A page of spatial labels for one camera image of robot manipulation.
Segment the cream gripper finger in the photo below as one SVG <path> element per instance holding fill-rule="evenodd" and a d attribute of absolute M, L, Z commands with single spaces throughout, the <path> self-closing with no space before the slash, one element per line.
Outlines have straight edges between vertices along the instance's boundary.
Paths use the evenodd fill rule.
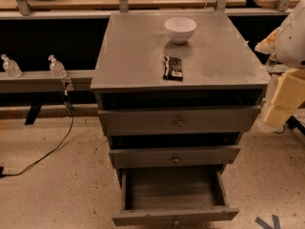
<path fill-rule="evenodd" d="M 291 69 L 277 81 L 270 107 L 263 122 L 273 128 L 280 128 L 305 102 L 305 71 Z"/>
<path fill-rule="evenodd" d="M 256 52 L 261 52 L 264 54 L 275 53 L 275 43 L 277 40 L 277 35 L 279 32 L 279 28 L 273 30 L 265 39 L 260 41 L 255 47 L 254 50 Z"/>

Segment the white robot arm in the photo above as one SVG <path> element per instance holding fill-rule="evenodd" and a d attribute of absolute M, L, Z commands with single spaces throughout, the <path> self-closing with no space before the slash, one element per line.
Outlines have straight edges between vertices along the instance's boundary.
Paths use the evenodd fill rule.
<path fill-rule="evenodd" d="M 279 129 L 305 101 L 305 0 L 255 48 L 288 67 L 277 81 L 263 123 Z"/>

